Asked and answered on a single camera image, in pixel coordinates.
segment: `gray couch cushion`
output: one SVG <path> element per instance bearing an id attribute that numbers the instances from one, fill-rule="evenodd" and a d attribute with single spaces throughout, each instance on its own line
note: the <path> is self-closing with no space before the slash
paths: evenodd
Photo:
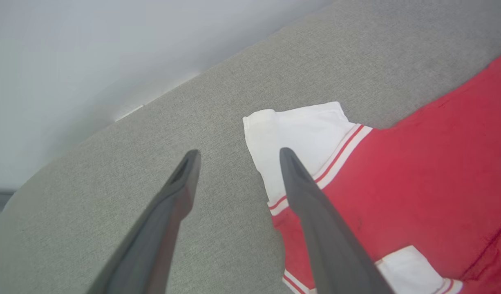
<path id="1" fill-rule="evenodd" d="M 289 293 L 241 118 L 337 100 L 389 127 L 501 55 L 501 0 L 339 0 L 102 130 L 0 218 L 2 293 L 84 292 L 188 149 L 203 166 L 169 293 Z"/>

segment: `red and white striped trim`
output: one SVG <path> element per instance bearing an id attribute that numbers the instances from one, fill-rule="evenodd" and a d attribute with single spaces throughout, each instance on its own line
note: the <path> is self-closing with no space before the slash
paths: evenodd
<path id="1" fill-rule="evenodd" d="M 357 147 L 359 142 L 361 142 L 361 140 L 363 140 L 363 138 L 370 133 L 370 131 L 372 131 L 372 128 L 356 124 L 345 135 L 329 160 L 323 165 L 320 171 L 312 176 L 320 189 L 325 188 L 325 186 L 327 186 L 334 179 L 343 164 L 347 161 L 347 158 Z M 269 201 L 267 204 L 269 205 L 269 210 L 273 216 L 277 216 L 289 206 L 286 195 L 280 197 L 277 201 Z"/>
<path id="2" fill-rule="evenodd" d="M 310 289 L 303 285 L 298 279 L 295 278 L 290 272 L 285 270 L 283 283 L 292 290 L 295 294 L 311 294 Z"/>
<path id="3" fill-rule="evenodd" d="M 443 286 L 433 294 L 457 294 L 461 292 L 463 282 L 453 279 L 443 279 Z"/>

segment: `red garment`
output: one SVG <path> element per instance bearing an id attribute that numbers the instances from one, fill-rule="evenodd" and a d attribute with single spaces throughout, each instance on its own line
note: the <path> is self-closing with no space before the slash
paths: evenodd
<path id="1" fill-rule="evenodd" d="M 501 57 L 396 126 L 350 133 L 316 182 L 372 260 L 413 245 L 463 293 L 501 293 Z M 284 279 L 313 289 L 299 219 L 286 207 L 273 223 Z"/>

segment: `red stripe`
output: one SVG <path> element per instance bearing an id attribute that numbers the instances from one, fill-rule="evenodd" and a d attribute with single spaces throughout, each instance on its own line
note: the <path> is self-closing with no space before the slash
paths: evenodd
<path id="1" fill-rule="evenodd" d="M 340 152 L 338 152 L 338 154 L 336 155 L 336 157 L 334 158 L 334 160 L 332 160 L 332 162 L 329 165 L 329 167 L 327 167 L 327 169 L 325 170 L 325 172 L 322 175 L 320 175 L 315 180 L 316 183 L 319 182 L 320 180 L 322 180 L 322 178 L 324 178 L 325 175 L 327 175 L 327 173 L 329 173 L 329 171 L 332 169 L 332 167 L 334 166 L 334 164 L 336 163 L 336 161 L 338 161 L 338 158 L 340 158 L 340 155 L 343 153 L 343 151 L 345 150 L 345 148 L 347 147 L 347 145 L 349 145 L 350 141 L 352 141 L 352 139 L 354 139 L 354 137 L 361 131 L 362 128 L 363 128 L 363 125 L 360 125 L 359 128 L 352 134 L 352 136 L 350 136 L 350 138 L 348 138 L 347 142 L 345 142 L 345 144 L 343 145 L 343 147 L 340 150 Z M 280 200 L 278 200 L 278 202 L 276 202 L 274 205 L 272 205 L 271 207 L 269 207 L 269 209 L 271 209 L 271 210 L 275 209 L 280 204 L 280 202 L 282 202 L 285 199 L 286 199 L 286 195 L 283 196 L 283 197 L 281 197 Z"/>
<path id="2" fill-rule="evenodd" d="M 301 294 L 305 294 L 305 292 L 303 292 L 303 290 L 300 289 L 300 287 L 296 286 L 296 284 L 291 281 L 286 275 L 284 275 L 284 279 L 285 281 L 287 281 L 290 285 L 292 285 L 292 287 L 294 287 L 299 293 Z"/>
<path id="3" fill-rule="evenodd" d="M 327 173 L 329 173 L 329 171 L 332 169 L 332 167 L 334 166 L 334 164 L 336 163 L 338 158 L 340 158 L 340 155 L 343 153 L 343 151 L 345 150 L 347 145 L 349 145 L 350 141 L 352 141 L 352 139 L 354 139 L 354 137 L 361 131 L 362 128 L 363 128 L 363 125 L 360 125 L 359 128 L 354 132 L 354 134 L 352 134 L 352 136 L 350 136 L 350 138 L 347 140 L 347 142 L 345 142 L 345 145 L 343 145 L 343 148 L 340 150 L 340 152 L 338 152 L 338 155 L 336 155 L 334 160 L 332 160 L 331 165 L 329 165 L 329 167 L 327 167 L 327 170 L 325 170 L 323 175 L 320 175 L 320 177 L 318 177 L 316 179 L 316 183 L 319 182 L 322 178 L 324 178 L 325 175 L 327 175 Z"/>
<path id="4" fill-rule="evenodd" d="M 449 279 L 449 281 L 450 281 L 450 286 L 448 287 L 448 289 L 447 289 L 447 290 L 443 291 L 443 293 L 441 293 L 441 294 L 445 294 L 445 293 L 447 293 L 447 292 L 448 292 L 448 291 L 450 291 L 450 289 L 452 289 L 452 287 L 454 286 L 454 283 L 452 282 L 452 279 Z"/>
<path id="5" fill-rule="evenodd" d="M 278 202 L 277 202 L 276 204 L 274 204 L 274 205 L 272 205 L 271 207 L 269 207 L 269 209 L 271 209 L 271 210 L 272 210 L 272 209 L 275 209 L 275 208 L 279 205 L 279 203 L 280 203 L 280 202 L 282 202 L 282 201 L 283 201 L 283 200 L 285 200 L 285 199 L 286 199 L 286 195 L 285 195 L 285 196 L 283 196 L 283 197 L 281 197 L 281 198 L 280 198 L 280 200 L 278 200 Z"/>

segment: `white sleeve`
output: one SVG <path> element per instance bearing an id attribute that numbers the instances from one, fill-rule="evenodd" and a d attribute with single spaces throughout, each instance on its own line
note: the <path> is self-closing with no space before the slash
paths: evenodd
<path id="1" fill-rule="evenodd" d="M 315 175 L 355 125 L 338 102 L 296 108 L 271 109 L 243 117 L 245 141 L 261 173 L 270 202 L 285 195 L 279 151 L 292 149 L 307 171 Z"/>

